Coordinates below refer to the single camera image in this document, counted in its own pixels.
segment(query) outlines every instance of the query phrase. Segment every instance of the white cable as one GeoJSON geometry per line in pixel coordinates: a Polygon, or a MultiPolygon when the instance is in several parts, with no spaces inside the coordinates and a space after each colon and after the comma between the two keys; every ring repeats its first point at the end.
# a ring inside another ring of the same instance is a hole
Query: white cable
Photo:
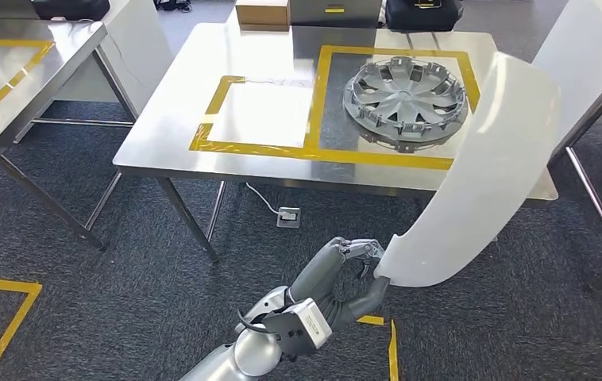
{"type": "Polygon", "coordinates": [[[274,210],[274,209],[273,209],[273,207],[271,206],[271,204],[268,202],[268,200],[267,200],[266,198],[264,198],[264,196],[262,196],[262,195],[261,195],[261,193],[259,193],[259,191],[258,191],[258,190],[254,189],[254,187],[253,187],[253,186],[249,185],[249,183],[245,183],[245,185],[246,185],[246,186],[247,186],[249,189],[251,189],[251,190],[252,190],[252,192],[256,193],[256,194],[259,196],[259,198],[261,198],[262,200],[264,200],[264,202],[266,203],[266,206],[267,206],[267,207],[268,207],[268,208],[269,208],[269,209],[270,209],[270,210],[271,210],[273,213],[275,213],[275,214],[277,214],[277,215],[279,215],[279,216],[283,215],[281,212],[279,212],[279,211],[277,211],[277,210],[274,210]]]}

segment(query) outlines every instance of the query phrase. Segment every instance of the black bag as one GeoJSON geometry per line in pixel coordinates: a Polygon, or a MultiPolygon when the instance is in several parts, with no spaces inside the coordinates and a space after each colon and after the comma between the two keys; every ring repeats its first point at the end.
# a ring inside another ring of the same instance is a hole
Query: black bag
{"type": "Polygon", "coordinates": [[[181,10],[191,12],[191,0],[154,0],[157,10],[181,10]]]}
{"type": "Polygon", "coordinates": [[[33,0],[39,18],[65,17],[66,20],[100,21],[110,11],[108,0],[33,0]]]}
{"type": "Polygon", "coordinates": [[[462,17],[458,0],[388,0],[385,21],[389,29],[412,32],[447,32],[462,17]]]}

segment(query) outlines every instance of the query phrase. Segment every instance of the cardboard box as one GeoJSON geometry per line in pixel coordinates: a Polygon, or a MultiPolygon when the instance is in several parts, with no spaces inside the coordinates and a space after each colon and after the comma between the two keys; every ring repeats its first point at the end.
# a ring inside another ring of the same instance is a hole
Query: cardboard box
{"type": "Polygon", "coordinates": [[[237,0],[236,14],[241,29],[287,30],[288,0],[237,0]]]}

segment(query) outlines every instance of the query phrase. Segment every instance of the table top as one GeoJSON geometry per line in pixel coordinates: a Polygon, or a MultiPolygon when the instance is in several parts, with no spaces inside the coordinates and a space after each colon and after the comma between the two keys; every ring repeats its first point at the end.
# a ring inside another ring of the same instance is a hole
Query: table top
{"type": "Polygon", "coordinates": [[[0,155],[105,35],[100,22],[0,20],[0,155]]]}
{"type": "MultiPolygon", "coordinates": [[[[448,68],[473,108],[496,46],[486,33],[394,33],[199,24],[114,164],[127,174],[407,194],[436,191],[463,138],[400,153],[365,138],[342,107],[360,66],[413,56],[448,68]]],[[[471,111],[467,122],[471,122],[471,111]]],[[[558,197],[548,171],[531,198],[558,197]]]]}

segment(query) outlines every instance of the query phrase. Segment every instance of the robotic hand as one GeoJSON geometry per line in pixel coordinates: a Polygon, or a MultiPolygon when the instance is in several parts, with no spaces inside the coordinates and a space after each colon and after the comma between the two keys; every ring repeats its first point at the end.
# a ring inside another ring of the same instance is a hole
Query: robotic hand
{"type": "Polygon", "coordinates": [[[238,339],[216,348],[180,381],[248,380],[269,373],[282,356],[295,360],[326,342],[333,331],[356,321],[383,302],[389,278],[376,278],[365,295],[349,301],[334,297],[334,283],[347,260],[362,261],[364,277],[383,256],[376,240],[327,242],[301,271],[291,287],[266,294],[236,327],[238,339]]]}

